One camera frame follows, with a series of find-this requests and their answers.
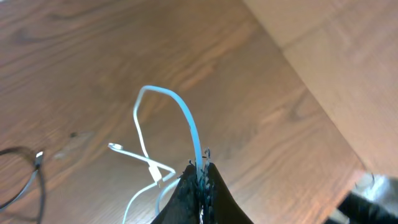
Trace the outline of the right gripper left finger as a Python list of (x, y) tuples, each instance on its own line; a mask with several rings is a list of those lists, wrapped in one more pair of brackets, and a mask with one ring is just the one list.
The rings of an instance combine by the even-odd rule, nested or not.
[(170, 200), (151, 224), (199, 224), (199, 204), (196, 167), (190, 164), (183, 171)]

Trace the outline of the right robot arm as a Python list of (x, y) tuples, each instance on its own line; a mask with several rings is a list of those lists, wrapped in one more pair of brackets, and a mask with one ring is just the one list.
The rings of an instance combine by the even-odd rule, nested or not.
[[(196, 177), (196, 167), (193, 164), (186, 166), (170, 200), (152, 224), (252, 222), (234, 200), (210, 156), (210, 150), (206, 149), (206, 163), (200, 180)], [(350, 223), (397, 223), (397, 215), (352, 193), (346, 196), (337, 210), (347, 216)]]

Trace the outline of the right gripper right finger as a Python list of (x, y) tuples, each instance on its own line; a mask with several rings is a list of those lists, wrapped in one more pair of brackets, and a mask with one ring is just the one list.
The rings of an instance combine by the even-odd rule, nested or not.
[(253, 224), (234, 200), (214, 163), (211, 151), (205, 149), (205, 166), (201, 179), (201, 204), (203, 223), (207, 224)]

